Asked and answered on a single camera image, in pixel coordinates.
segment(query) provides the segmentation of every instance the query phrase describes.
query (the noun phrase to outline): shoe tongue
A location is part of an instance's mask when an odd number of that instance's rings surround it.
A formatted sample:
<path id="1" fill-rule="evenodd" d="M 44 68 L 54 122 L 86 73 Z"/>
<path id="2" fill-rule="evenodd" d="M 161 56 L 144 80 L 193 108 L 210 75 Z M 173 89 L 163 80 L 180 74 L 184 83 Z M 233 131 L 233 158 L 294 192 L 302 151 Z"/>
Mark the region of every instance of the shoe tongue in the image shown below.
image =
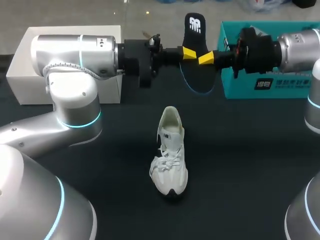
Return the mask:
<path id="1" fill-rule="evenodd" d="M 177 151 L 183 143 L 182 136 L 179 132 L 171 132 L 162 128 L 159 135 L 161 144 L 165 145 L 169 151 Z"/>

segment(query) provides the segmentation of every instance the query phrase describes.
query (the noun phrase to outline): cardboard box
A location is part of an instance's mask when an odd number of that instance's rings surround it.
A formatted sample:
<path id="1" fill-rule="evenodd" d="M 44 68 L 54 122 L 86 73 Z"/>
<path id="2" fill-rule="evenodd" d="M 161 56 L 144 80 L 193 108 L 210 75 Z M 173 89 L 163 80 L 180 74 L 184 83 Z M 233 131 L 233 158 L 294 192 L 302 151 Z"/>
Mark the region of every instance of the cardboard box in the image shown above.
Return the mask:
<path id="1" fill-rule="evenodd" d="M 29 27 L 25 32 L 6 74 L 8 83 L 21 105 L 52 104 L 46 83 L 38 76 L 31 62 L 31 41 L 37 35 L 106 35 L 121 43 L 121 27 L 117 26 L 45 26 Z M 96 82 L 102 104 L 119 104 L 122 76 Z"/>
<path id="2" fill-rule="evenodd" d="M 221 23 L 217 49 L 229 51 L 228 45 L 237 43 L 242 28 L 254 27 L 257 35 L 271 35 L 274 41 L 284 33 L 305 29 L 317 29 L 320 22 L 278 21 L 224 21 Z M 232 68 L 221 71 L 224 94 L 227 99 L 298 99 L 307 98 L 311 86 L 312 71 L 281 73 L 278 68 L 266 74 L 239 72 L 234 78 Z"/>

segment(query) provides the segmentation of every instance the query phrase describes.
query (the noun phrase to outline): teal box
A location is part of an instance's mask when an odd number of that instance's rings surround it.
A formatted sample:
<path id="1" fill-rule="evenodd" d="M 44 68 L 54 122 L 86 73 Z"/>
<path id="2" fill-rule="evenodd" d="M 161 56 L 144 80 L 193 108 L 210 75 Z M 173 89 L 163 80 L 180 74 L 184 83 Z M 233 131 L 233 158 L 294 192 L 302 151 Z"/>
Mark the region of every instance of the teal box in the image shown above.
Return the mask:
<path id="1" fill-rule="evenodd" d="M 242 28 L 255 27 L 257 34 L 271 35 L 274 41 L 284 33 L 317 29 L 320 22 L 301 21 L 223 21 L 217 49 L 229 51 L 228 45 L 237 43 Z M 234 78 L 233 69 L 221 71 L 224 94 L 227 99 L 302 99 L 307 98 L 311 85 L 312 71 L 281 73 L 278 68 L 266 74 L 239 72 Z"/>

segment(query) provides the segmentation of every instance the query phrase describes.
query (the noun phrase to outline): sneaker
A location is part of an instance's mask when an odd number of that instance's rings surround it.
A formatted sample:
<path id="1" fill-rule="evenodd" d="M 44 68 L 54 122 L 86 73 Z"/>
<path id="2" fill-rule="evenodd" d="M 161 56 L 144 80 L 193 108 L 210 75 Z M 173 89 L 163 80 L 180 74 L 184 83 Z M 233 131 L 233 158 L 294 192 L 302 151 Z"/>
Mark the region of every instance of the sneaker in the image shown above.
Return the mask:
<path id="1" fill-rule="evenodd" d="M 160 136 L 161 147 L 159 156 L 155 156 L 151 163 L 149 174 L 159 192 L 176 197 L 186 189 L 188 170 L 185 163 L 185 129 L 175 107 L 164 109 L 157 135 Z"/>

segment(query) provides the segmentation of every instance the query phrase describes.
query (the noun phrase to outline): white box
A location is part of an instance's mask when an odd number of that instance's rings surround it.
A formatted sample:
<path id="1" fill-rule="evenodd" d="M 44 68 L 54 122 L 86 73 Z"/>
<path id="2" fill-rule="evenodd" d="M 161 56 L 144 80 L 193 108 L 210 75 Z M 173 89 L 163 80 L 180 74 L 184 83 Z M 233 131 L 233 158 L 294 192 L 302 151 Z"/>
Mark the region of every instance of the white box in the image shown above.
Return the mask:
<path id="1" fill-rule="evenodd" d="M 6 74 L 8 83 L 21 105 L 52 104 L 46 93 L 46 82 L 33 69 L 31 61 L 31 41 L 38 35 L 102 35 L 114 36 L 121 43 L 121 27 L 116 26 L 44 26 L 29 27 L 25 32 Z M 101 104 L 119 104 L 122 76 L 105 81 L 96 81 Z"/>

